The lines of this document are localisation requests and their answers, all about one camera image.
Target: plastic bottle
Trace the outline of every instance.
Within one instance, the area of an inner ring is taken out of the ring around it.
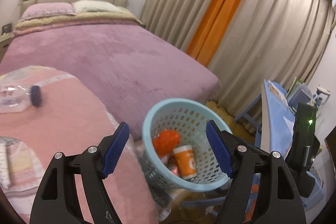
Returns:
[[[34,85],[27,88],[20,84],[0,85],[0,113],[22,112],[29,105],[39,107],[41,89]]]

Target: purple bedspread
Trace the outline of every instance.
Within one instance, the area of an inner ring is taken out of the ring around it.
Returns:
[[[220,88],[203,65],[138,25],[94,24],[33,32],[14,39],[0,75],[29,65],[54,67],[79,78],[137,140],[157,102],[204,103]]]

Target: floor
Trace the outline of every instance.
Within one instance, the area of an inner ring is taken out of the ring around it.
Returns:
[[[229,115],[224,108],[217,107],[217,103],[214,101],[208,102],[206,106],[216,112],[217,115],[226,122],[235,136],[239,136],[243,140],[254,144],[254,135],[250,134],[241,123],[234,122],[234,117]],[[213,224],[214,217],[206,215],[205,208],[183,208],[179,206],[180,201],[183,200],[196,200],[204,198],[206,197],[203,193],[186,192],[174,202],[172,212],[169,217],[160,222],[160,224]]]

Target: light blue plastic basket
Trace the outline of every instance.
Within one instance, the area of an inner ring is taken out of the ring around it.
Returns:
[[[192,100],[167,99],[152,107],[143,124],[142,140],[145,151],[139,159],[150,185],[206,192],[221,187],[229,180],[219,168],[206,137],[205,126],[209,120],[214,120],[220,130],[231,133],[215,112]],[[173,175],[157,156],[152,139],[164,129],[178,131],[181,145],[193,146],[197,177],[192,182]]]

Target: red plush item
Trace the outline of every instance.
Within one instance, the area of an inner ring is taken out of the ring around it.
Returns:
[[[156,139],[152,140],[157,155],[161,158],[173,152],[180,143],[180,134],[174,130],[162,131]]]

